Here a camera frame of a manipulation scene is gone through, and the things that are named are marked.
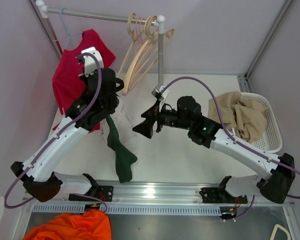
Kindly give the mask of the green white raglan shirt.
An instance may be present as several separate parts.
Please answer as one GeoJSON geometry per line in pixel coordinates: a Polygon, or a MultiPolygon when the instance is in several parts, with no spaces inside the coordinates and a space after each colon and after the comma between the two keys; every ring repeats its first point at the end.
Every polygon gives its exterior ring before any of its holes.
{"type": "Polygon", "coordinates": [[[106,145],[114,152],[115,172],[121,184],[133,179],[132,165],[138,160],[139,137],[132,128],[124,101],[119,98],[115,112],[102,121],[101,135],[106,145]]]}

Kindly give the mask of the beige t shirt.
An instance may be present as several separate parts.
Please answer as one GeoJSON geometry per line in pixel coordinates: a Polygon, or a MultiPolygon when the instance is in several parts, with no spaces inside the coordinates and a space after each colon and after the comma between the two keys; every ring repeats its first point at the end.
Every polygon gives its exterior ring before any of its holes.
{"type": "Polygon", "coordinates": [[[216,97],[222,121],[229,131],[250,144],[266,131],[268,107],[254,99],[244,99],[238,91],[216,97]]]}

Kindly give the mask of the beige wooden hanger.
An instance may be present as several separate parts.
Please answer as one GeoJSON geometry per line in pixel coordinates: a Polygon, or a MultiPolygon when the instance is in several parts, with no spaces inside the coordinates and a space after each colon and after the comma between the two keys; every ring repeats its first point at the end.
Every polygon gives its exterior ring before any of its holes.
{"type": "Polygon", "coordinates": [[[117,75],[118,78],[123,78],[123,71],[127,65],[129,57],[131,57],[133,51],[137,51],[138,47],[144,42],[143,37],[145,36],[145,34],[144,30],[141,29],[143,25],[143,19],[144,18],[137,17],[137,14],[135,12],[131,13],[128,17],[127,33],[131,37],[131,43],[119,68],[117,75]]]}

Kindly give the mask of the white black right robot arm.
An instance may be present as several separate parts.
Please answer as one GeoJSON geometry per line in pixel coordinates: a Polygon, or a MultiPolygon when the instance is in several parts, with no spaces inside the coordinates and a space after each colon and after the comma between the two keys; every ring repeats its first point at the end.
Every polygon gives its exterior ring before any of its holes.
{"type": "Polygon", "coordinates": [[[252,169],[254,175],[223,178],[217,190],[222,202],[239,196],[261,195],[273,203],[284,203],[295,179],[291,155],[263,151],[231,135],[220,123],[203,116],[201,106],[191,96],[180,97],[176,106],[176,109],[166,109],[165,104],[156,101],[141,115],[144,121],[132,130],[148,139],[153,136],[154,125],[157,125],[156,132],[164,126],[187,130],[187,136],[195,144],[226,154],[252,169]]]}

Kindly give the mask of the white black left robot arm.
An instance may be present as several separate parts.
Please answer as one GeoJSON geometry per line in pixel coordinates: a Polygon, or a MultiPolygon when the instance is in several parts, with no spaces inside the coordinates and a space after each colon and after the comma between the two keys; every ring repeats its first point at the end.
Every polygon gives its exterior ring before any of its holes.
{"type": "Polygon", "coordinates": [[[117,92],[124,82],[110,68],[96,69],[82,79],[86,87],[68,108],[55,133],[32,157],[10,167],[26,192],[40,202],[61,193],[80,194],[87,201],[97,197],[98,184],[89,174],[61,174],[55,168],[98,123],[115,112],[119,105],[117,92]]]}

